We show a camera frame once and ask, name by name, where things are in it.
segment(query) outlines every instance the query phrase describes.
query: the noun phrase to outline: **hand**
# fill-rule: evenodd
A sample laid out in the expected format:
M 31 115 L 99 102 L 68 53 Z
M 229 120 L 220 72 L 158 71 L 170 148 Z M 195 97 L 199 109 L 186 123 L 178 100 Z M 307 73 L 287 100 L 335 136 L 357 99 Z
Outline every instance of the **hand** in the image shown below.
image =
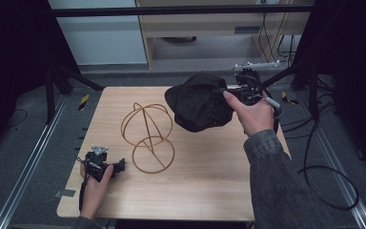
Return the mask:
M 245 134 L 248 137 L 261 131 L 273 129 L 275 123 L 273 119 L 274 110 L 266 98 L 260 99 L 253 106 L 246 106 L 231 93 L 225 91 L 224 97 L 227 103 L 236 111 L 239 121 L 245 130 Z
M 81 209 L 81 217 L 95 220 L 97 210 L 99 210 L 102 202 L 107 194 L 109 181 L 112 176 L 113 166 L 109 165 L 103 175 L 103 178 L 100 182 L 93 177 L 89 177 L 85 194 L 83 196 L 83 205 Z M 81 176 L 85 175 L 85 165 L 81 164 Z

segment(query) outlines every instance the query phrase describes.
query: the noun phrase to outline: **black fabric bag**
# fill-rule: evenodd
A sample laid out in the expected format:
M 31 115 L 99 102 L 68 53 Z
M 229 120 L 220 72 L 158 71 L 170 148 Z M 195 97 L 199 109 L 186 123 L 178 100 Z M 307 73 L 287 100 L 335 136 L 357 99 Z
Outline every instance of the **black fabric bag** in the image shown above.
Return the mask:
M 232 120 L 234 110 L 223 95 L 226 89 L 223 78 L 197 73 L 183 85 L 169 88 L 165 99 L 174 112 L 174 122 L 195 133 Z

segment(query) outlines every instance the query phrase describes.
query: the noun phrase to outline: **person's left hand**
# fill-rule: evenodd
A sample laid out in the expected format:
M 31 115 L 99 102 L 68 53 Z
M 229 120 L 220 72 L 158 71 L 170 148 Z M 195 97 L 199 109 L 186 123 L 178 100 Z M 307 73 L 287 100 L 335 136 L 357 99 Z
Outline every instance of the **person's left hand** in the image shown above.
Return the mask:
M 109 165 L 100 182 L 98 182 L 93 177 L 88 178 L 83 196 L 83 205 L 80 217 L 95 220 L 96 213 L 102 205 L 102 202 L 107 194 L 109 181 L 112 176 L 112 170 L 113 166 Z M 84 174 L 85 165 L 81 163 L 81 176 L 83 177 Z

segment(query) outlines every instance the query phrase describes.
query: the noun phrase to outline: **wooden table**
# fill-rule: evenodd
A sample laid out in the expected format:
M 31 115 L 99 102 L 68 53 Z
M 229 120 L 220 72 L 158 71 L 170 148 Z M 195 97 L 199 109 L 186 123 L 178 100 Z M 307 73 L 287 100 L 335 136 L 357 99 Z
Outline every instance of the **wooden table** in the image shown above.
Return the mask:
M 98 216 L 107 219 L 254 220 L 250 165 L 243 150 L 247 137 L 236 114 L 226 126 L 200 133 L 190 133 L 173 123 L 168 140 L 175 148 L 175 157 L 164 172 L 145 174 L 132 164 L 134 147 L 123 139 L 121 123 L 133 111 L 135 102 L 142 106 L 162 104 L 173 117 L 164 98 L 167 89 L 109 87 L 104 90 L 79 156 L 84 158 L 92 145 L 107 146 L 110 148 L 107 162 L 115 163 L 124 157 L 127 163 L 126 171 L 111 181 Z M 169 118 L 156 112 L 151 116 L 161 133 L 167 133 L 171 125 Z M 154 134 L 152 124 L 149 126 Z M 143 115 L 137 115 L 131 121 L 126 136 L 133 142 L 148 136 Z M 288 152 L 281 130 L 278 136 Z M 168 143 L 160 143 L 154 150 L 162 161 L 171 159 Z M 140 153 L 136 161 L 149 170 L 160 166 L 151 154 Z M 79 162 L 75 161 L 66 189 L 75 190 L 76 195 L 61 197 L 57 209 L 60 217 L 79 216 L 78 194 L 83 180 L 79 167 Z

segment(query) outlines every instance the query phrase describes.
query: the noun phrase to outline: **person's right hand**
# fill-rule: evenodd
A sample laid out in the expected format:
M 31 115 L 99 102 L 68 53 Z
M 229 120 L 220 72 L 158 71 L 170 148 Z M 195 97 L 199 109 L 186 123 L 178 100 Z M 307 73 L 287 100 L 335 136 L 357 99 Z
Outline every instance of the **person's right hand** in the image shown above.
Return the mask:
M 246 106 L 236 96 L 227 91 L 224 92 L 227 103 L 236 111 L 240 123 L 242 123 L 245 134 L 248 137 L 265 130 L 274 128 L 274 110 L 266 98 L 253 106 Z

